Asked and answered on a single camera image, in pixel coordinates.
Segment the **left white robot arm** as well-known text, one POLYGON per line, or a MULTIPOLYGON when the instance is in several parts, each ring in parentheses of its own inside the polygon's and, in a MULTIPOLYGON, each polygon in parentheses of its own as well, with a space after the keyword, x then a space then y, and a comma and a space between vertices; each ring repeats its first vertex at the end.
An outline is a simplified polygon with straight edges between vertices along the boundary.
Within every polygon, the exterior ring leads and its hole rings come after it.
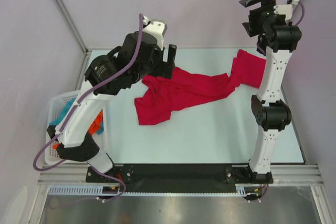
POLYGON ((94 141, 89 127, 119 91, 147 76, 172 79, 177 46, 169 45, 164 61, 164 49, 157 43, 153 35, 143 32, 139 38, 134 32, 126 35, 122 46, 94 58, 66 116, 47 129, 58 142, 56 151, 61 159, 88 163, 105 182, 115 178, 112 159, 94 141))

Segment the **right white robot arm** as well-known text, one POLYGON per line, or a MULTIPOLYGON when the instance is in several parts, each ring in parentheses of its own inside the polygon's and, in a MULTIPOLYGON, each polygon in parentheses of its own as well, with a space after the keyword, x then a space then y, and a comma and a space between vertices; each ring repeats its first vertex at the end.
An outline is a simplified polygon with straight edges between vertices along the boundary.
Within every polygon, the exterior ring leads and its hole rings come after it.
POLYGON ((257 51, 266 57, 261 85, 251 97, 251 110, 258 124, 258 135, 252 158, 246 167, 238 168, 244 181, 251 184, 270 184, 271 158, 281 131, 291 123, 290 108, 280 97, 283 77, 289 59, 302 37, 298 25, 291 21, 300 0, 287 0, 278 5, 276 0, 241 0, 252 9, 243 23, 249 37, 257 37, 257 51))

